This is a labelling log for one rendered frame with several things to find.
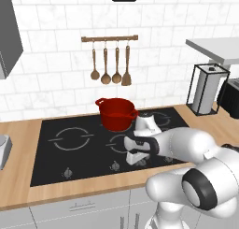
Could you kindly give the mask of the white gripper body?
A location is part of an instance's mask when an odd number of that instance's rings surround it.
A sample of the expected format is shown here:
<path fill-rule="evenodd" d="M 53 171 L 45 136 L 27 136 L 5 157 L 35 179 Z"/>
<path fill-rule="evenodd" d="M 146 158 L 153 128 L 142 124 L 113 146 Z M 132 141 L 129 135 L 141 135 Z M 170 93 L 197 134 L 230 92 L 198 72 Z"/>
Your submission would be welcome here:
<path fill-rule="evenodd" d="M 134 165 L 137 162 L 139 162 L 140 160 L 144 159 L 148 157 L 147 153 L 143 153 L 143 152 L 137 152 L 135 154 L 132 154 L 130 152 L 127 152 L 127 156 L 126 156 L 126 162 L 129 165 Z"/>

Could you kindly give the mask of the black stove hob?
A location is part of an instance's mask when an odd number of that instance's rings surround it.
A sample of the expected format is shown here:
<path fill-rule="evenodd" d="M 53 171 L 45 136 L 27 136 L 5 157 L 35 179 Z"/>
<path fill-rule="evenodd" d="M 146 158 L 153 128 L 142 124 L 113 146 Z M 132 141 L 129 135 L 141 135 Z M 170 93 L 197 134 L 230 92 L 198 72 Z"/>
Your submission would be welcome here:
<path fill-rule="evenodd" d="M 129 165 L 123 139 L 134 128 L 132 124 L 122 132 L 108 131 L 98 115 L 42 121 L 31 185 L 35 187 L 181 163 L 177 159 L 167 163 L 165 157 L 152 159 L 148 156 Z M 119 164 L 119 171 L 110 169 L 114 162 Z M 72 171 L 69 179 L 63 176 L 67 167 Z"/>

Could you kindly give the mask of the grey cupboard door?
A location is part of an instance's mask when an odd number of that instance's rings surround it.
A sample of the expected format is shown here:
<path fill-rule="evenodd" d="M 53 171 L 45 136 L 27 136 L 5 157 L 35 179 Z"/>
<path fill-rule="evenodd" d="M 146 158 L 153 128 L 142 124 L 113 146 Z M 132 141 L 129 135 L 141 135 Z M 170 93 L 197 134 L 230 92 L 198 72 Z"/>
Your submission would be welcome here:
<path fill-rule="evenodd" d="M 124 217 L 124 229 L 128 229 L 129 208 L 108 208 L 93 216 L 96 229 L 120 229 L 120 217 Z"/>
<path fill-rule="evenodd" d="M 132 189 L 130 192 L 128 229 L 134 229 L 135 213 L 140 214 L 138 229 L 145 229 L 156 208 L 157 203 L 148 197 L 144 187 Z"/>

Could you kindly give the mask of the red cooking pot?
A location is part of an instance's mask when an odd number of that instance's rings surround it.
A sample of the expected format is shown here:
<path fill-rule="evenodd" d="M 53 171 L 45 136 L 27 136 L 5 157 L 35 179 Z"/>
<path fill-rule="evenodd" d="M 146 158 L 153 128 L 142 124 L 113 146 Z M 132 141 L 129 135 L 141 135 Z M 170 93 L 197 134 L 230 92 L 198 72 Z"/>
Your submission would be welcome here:
<path fill-rule="evenodd" d="M 113 132 L 127 130 L 138 116 L 134 104 L 123 98 L 100 98 L 95 104 L 99 107 L 102 125 Z"/>

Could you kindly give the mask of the grey drawer front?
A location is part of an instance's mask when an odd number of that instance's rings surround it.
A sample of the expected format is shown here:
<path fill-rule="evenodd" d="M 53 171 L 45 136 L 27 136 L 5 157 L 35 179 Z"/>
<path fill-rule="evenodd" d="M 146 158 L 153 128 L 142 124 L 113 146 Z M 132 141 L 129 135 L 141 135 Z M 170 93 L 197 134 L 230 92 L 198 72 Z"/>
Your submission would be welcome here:
<path fill-rule="evenodd" d="M 96 229 L 93 216 L 108 208 L 129 207 L 130 191 L 105 193 L 31 207 L 37 229 Z M 75 203 L 95 203 L 95 208 L 69 211 Z"/>
<path fill-rule="evenodd" d="M 29 208 L 0 211 L 0 229 L 35 229 Z"/>

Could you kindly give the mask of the wooden spatula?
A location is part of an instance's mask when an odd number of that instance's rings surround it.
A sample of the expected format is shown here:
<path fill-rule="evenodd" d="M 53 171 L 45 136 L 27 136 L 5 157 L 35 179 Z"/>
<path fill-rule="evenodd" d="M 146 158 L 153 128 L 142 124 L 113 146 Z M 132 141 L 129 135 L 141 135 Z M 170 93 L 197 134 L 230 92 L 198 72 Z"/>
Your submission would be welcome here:
<path fill-rule="evenodd" d="M 131 75 L 129 73 L 129 59 L 130 59 L 130 47 L 126 47 L 126 70 L 123 74 L 121 85 L 122 86 L 130 86 L 132 84 Z"/>

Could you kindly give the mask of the wooden round ladle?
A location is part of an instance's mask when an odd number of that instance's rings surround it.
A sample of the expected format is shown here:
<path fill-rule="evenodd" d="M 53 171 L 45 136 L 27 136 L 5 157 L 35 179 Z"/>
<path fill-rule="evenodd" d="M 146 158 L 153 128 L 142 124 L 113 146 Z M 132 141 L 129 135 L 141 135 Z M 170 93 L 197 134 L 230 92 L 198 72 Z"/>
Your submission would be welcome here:
<path fill-rule="evenodd" d="M 111 77 L 107 73 L 107 48 L 104 48 L 104 62 L 105 62 L 105 73 L 101 76 L 101 82 L 103 84 L 109 84 Z"/>
<path fill-rule="evenodd" d="M 116 84 L 121 82 L 121 75 L 119 73 L 119 57 L 120 57 L 120 49 L 116 48 L 116 72 L 112 77 L 112 81 Z"/>

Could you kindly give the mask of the small wooden spoon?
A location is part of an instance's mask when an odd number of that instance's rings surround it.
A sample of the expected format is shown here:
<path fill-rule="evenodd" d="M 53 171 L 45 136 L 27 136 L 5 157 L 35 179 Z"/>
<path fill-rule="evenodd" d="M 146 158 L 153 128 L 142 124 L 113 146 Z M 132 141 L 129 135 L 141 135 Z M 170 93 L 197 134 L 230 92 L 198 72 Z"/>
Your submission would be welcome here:
<path fill-rule="evenodd" d="M 96 70 L 96 57 L 95 50 L 92 50 L 92 60 L 93 60 L 93 70 L 91 72 L 91 78 L 93 80 L 98 80 L 100 78 L 99 72 Z"/>

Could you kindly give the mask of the white paper towel roll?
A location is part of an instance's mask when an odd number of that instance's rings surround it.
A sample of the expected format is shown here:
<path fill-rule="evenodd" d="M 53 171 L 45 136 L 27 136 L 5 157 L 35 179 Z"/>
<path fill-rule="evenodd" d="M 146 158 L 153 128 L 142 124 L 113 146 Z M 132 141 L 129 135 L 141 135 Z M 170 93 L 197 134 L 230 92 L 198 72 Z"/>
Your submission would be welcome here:
<path fill-rule="evenodd" d="M 208 114 L 211 111 L 219 81 L 220 74 L 206 75 L 203 71 L 200 72 L 192 103 L 192 109 L 195 112 Z"/>

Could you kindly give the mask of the black countertop appliance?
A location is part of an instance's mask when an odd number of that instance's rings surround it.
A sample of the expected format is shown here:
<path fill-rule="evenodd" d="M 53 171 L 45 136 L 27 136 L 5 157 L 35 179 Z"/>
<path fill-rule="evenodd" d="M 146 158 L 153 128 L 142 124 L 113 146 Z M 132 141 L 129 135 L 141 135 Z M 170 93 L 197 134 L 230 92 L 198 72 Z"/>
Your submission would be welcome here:
<path fill-rule="evenodd" d="M 239 119 L 239 78 L 223 82 L 218 94 L 217 104 L 234 119 Z"/>

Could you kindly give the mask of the grey countertop appliance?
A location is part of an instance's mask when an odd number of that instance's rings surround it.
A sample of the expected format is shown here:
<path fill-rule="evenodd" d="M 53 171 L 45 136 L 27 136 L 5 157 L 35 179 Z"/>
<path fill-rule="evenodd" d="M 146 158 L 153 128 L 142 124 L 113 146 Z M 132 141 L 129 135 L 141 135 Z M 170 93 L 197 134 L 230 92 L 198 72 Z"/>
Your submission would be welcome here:
<path fill-rule="evenodd" d="M 12 148 L 9 135 L 0 135 L 0 170 L 3 170 Z"/>

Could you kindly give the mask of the wooden utensil rail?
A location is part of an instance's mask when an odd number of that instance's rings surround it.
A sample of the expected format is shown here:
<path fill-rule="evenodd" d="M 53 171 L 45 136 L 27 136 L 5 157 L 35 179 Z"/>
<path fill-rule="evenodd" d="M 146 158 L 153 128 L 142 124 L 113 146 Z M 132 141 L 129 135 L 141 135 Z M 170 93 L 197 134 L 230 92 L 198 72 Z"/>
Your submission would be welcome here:
<path fill-rule="evenodd" d="M 131 41 L 138 40 L 138 35 L 133 36 L 94 36 L 94 37 L 81 37 L 81 42 L 101 42 L 101 41 Z"/>

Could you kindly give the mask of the grey wall shelf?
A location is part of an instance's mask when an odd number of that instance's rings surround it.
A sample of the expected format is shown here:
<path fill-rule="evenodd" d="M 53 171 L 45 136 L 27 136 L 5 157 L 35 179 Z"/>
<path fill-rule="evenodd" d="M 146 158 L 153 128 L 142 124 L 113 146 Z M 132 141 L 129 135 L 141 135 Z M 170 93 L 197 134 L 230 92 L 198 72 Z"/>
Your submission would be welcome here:
<path fill-rule="evenodd" d="M 219 64 L 239 64 L 239 37 L 194 38 L 186 44 Z"/>

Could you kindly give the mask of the grey wall cupboard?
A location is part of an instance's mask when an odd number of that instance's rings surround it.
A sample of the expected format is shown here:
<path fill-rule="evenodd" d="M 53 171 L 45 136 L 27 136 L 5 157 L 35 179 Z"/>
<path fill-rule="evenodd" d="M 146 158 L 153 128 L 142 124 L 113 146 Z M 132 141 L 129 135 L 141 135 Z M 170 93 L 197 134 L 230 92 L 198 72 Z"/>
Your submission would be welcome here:
<path fill-rule="evenodd" d="M 6 79 L 23 53 L 11 0 L 0 0 L 0 79 Z"/>

